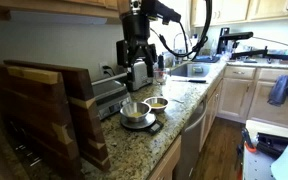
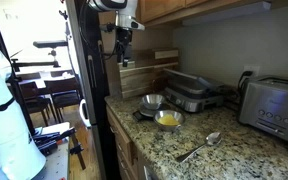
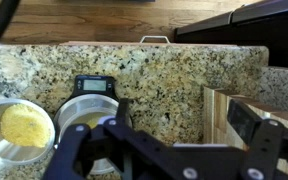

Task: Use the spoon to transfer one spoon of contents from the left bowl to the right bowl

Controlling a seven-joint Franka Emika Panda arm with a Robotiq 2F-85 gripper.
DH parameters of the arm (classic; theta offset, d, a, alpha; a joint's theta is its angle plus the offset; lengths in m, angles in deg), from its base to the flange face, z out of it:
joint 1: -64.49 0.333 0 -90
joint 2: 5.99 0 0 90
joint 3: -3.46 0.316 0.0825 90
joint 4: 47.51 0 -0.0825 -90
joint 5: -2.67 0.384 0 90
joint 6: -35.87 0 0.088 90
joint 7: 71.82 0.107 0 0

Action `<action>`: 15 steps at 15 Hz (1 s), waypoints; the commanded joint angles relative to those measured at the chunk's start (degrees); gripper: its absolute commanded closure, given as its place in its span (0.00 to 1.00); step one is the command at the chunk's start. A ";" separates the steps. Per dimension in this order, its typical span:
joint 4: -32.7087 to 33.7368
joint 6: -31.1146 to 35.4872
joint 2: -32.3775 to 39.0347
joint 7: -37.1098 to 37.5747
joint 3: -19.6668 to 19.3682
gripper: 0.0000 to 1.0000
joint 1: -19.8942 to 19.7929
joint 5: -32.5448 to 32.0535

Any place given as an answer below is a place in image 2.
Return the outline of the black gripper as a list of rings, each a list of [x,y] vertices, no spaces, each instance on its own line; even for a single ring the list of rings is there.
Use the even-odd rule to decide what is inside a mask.
[[[117,61],[122,63],[123,67],[128,65],[128,61],[131,58],[131,41],[132,31],[123,28],[116,30],[116,53]]]

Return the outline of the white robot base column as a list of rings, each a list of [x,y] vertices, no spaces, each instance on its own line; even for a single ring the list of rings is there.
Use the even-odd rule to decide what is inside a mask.
[[[11,72],[0,51],[0,180],[32,180],[46,158],[34,143],[22,109],[7,86]]]

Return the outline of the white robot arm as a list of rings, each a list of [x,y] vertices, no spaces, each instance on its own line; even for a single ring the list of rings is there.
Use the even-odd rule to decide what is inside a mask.
[[[134,30],[145,30],[136,20],[138,0],[87,0],[87,4],[98,12],[115,12],[115,23],[107,27],[115,30],[115,53],[123,67],[128,65],[132,56],[132,34]]]

